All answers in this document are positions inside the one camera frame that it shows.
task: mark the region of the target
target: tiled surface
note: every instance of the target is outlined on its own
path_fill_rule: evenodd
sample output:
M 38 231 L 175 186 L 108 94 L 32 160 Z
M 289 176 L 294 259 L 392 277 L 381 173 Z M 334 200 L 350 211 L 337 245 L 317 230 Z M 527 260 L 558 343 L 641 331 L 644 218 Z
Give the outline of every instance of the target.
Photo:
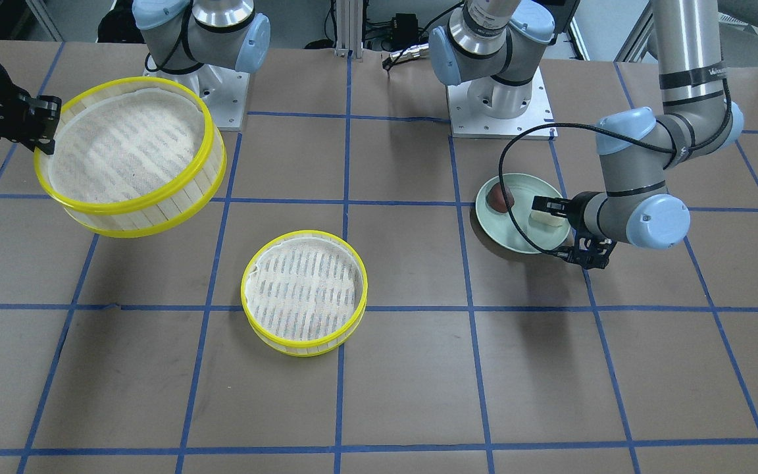
M 49 76 L 63 99 L 144 57 L 0 43 L 17 82 Z M 0 471 L 758 472 L 758 71 L 731 72 L 740 146 L 670 174 L 694 209 L 689 241 L 622 245 L 584 274 L 484 236 L 471 202 L 506 141 L 449 138 L 429 64 L 388 78 L 378 63 L 271 51 L 243 135 L 223 134 L 235 179 L 153 237 L 94 238 L 25 196 L 40 189 L 15 148 L 0 177 Z M 542 70 L 559 120 L 659 99 L 654 66 Z M 515 144 L 505 170 L 603 189 L 589 132 Z M 352 339 L 309 359 L 259 341 L 238 295 L 253 253 L 300 228 L 345 237 L 370 280 Z
M 665 472 L 758 473 L 758 446 L 675 446 L 640 448 L 645 474 Z

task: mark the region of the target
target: light blue cap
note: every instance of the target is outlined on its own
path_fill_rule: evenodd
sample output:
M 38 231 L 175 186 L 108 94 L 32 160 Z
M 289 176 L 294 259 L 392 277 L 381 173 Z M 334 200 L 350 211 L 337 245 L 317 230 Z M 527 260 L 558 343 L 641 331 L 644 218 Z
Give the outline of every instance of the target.
M 641 140 L 653 130 L 653 127 L 657 125 L 656 122 L 657 119 L 653 116 L 651 108 L 641 107 L 604 117 L 598 121 L 597 125 L 605 130 Z M 607 137 L 601 133 L 595 135 L 595 148 L 599 155 L 620 152 L 629 146 L 631 144 L 618 138 Z
M 461 83 L 461 70 L 458 69 L 458 60 L 455 59 L 455 51 L 452 42 L 446 36 L 443 27 L 436 27 L 429 33 L 429 57 L 434 69 L 434 75 L 445 85 L 458 85 Z
M 136 28 L 150 30 L 176 17 L 191 0 L 134 0 L 133 18 Z
M 540 44 L 547 45 L 554 38 L 554 17 L 539 3 L 520 3 L 511 16 L 511 26 L 521 35 Z
M 241 43 L 236 57 L 236 71 L 257 72 L 265 57 L 268 55 L 268 47 L 271 43 L 271 23 L 268 17 L 262 13 L 256 13 L 256 17 L 247 27 L 247 35 Z
M 670 194 L 655 194 L 640 202 L 628 219 L 628 241 L 644 249 L 668 249 L 679 244 L 692 217 L 683 201 Z
M 733 126 L 730 127 L 730 134 L 727 135 L 727 139 L 721 144 L 719 150 L 738 140 L 742 130 L 745 129 L 745 114 L 742 113 L 739 105 L 733 102 L 731 111 L 733 112 Z

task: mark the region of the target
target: white mounting plate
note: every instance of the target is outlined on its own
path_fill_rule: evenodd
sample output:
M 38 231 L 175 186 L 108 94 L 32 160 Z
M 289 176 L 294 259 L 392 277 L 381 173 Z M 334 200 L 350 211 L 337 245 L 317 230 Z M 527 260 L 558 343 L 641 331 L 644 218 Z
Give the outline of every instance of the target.
M 534 93 L 526 112 L 517 118 L 497 119 L 486 116 L 472 107 L 467 99 L 470 82 L 461 85 L 451 85 L 446 88 L 449 100 L 449 117 L 452 122 L 452 137 L 458 138 L 514 138 L 523 130 L 554 121 L 548 94 L 542 83 L 540 69 L 532 79 Z M 557 137 L 557 129 L 544 128 L 530 133 L 526 139 L 548 140 Z
M 182 76 L 148 72 L 147 70 L 142 75 L 168 78 L 189 87 L 198 93 L 204 104 L 207 104 L 207 108 L 211 116 L 213 116 L 213 122 L 219 130 L 224 132 L 241 132 L 241 124 L 244 123 L 247 108 L 247 90 L 250 87 L 250 74 L 247 72 L 236 72 L 232 69 L 219 66 L 205 67 L 210 67 L 218 72 L 220 83 L 195 83 L 197 86 L 195 87 L 193 84 L 187 84 L 190 80 L 189 78 Z

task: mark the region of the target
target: brown egg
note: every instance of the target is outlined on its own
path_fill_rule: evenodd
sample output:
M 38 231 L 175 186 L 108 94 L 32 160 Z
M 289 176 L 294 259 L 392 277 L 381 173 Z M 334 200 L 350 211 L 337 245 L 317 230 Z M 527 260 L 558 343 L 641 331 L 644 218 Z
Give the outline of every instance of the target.
M 505 204 L 505 198 L 502 196 L 502 185 L 496 183 L 490 188 L 490 192 L 487 193 L 487 205 L 497 213 L 507 213 L 508 207 L 514 207 L 514 195 L 511 194 L 511 189 L 506 188 L 508 193 L 508 204 Z

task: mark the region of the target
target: light green plate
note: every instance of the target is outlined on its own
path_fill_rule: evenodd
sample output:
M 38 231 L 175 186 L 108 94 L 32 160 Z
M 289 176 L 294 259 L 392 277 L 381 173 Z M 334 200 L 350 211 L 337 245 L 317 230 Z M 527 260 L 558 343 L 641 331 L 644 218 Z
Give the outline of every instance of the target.
M 497 213 L 488 206 L 487 193 L 497 183 L 499 183 L 499 177 L 495 176 L 487 183 L 484 183 L 484 186 L 478 190 L 478 195 L 476 196 L 476 216 L 478 217 L 479 224 L 481 224 L 484 232 L 494 242 L 509 251 L 524 254 L 539 253 L 517 232 L 517 228 L 514 227 L 514 223 L 511 222 L 511 216 L 508 216 L 508 213 Z M 511 210 L 514 212 L 514 217 L 517 218 L 517 224 L 520 225 L 524 233 L 536 245 L 546 250 L 551 250 L 566 240 L 567 235 L 569 235 L 569 229 L 571 229 L 568 224 L 553 227 L 529 217 L 530 212 L 532 212 L 532 202 L 535 196 L 561 198 L 560 193 L 554 187 L 536 176 L 523 173 L 506 173 L 505 186 L 514 195 L 515 202 Z

